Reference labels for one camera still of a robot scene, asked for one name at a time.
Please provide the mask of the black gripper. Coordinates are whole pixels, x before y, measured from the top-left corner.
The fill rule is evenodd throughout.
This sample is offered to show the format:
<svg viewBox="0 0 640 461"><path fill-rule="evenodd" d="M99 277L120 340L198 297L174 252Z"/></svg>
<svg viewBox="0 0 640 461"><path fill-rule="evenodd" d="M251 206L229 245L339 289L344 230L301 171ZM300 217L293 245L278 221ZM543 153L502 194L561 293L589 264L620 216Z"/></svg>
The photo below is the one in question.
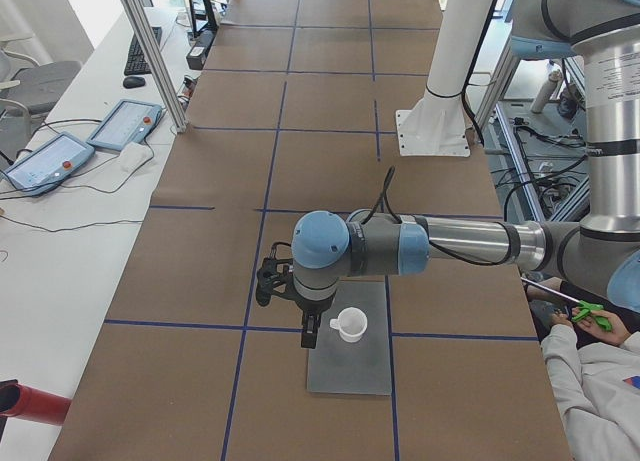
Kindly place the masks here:
<svg viewBox="0 0 640 461"><path fill-rule="evenodd" d="M301 297L297 306L304 312L302 314L301 347L312 349L317 345L318 331L321 326L321 314L332 306L334 296L331 295L321 300L311 300Z"/></svg>

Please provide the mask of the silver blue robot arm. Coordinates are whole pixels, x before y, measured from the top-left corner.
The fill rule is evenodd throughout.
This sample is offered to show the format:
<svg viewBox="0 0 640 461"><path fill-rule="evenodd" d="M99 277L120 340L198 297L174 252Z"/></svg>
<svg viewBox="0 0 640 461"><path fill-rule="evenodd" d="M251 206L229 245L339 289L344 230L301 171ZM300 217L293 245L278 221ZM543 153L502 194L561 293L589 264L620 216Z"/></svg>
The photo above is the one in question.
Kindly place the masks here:
<svg viewBox="0 0 640 461"><path fill-rule="evenodd" d="M577 223L475 222L357 211L304 215L287 288L314 348L344 276L410 275L432 257L516 264L639 307L639 0L515 0L513 35L568 44L584 62L590 211Z"/></svg>

